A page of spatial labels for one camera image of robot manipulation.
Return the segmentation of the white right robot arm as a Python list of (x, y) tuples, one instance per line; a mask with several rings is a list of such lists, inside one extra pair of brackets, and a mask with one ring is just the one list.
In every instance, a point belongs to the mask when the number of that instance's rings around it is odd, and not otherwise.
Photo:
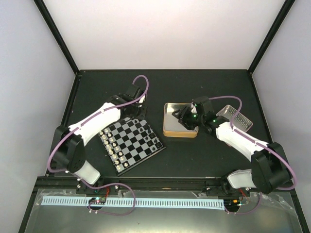
[(294, 177), (283, 158), (284, 150), (280, 144), (267, 143), (250, 136), (231, 125), (227, 116), (196, 112), (189, 106), (173, 111), (172, 115), (187, 130), (202, 127), (250, 161), (250, 169), (238, 169), (226, 175), (226, 180), (221, 183), (225, 195), (231, 196), (239, 188), (255, 188), (269, 194), (276, 189), (284, 189), (284, 184)]

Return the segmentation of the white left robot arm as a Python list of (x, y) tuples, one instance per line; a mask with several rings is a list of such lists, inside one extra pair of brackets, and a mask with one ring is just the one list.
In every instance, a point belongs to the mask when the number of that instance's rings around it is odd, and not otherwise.
[(132, 83), (126, 93), (111, 96), (85, 119), (70, 126), (58, 126), (54, 132), (47, 170), (51, 173), (68, 171), (82, 179), (92, 193), (101, 193), (104, 181), (100, 179), (100, 172), (87, 161), (85, 146), (101, 130), (120, 120), (122, 115), (138, 113), (148, 89), (148, 81), (144, 90)]

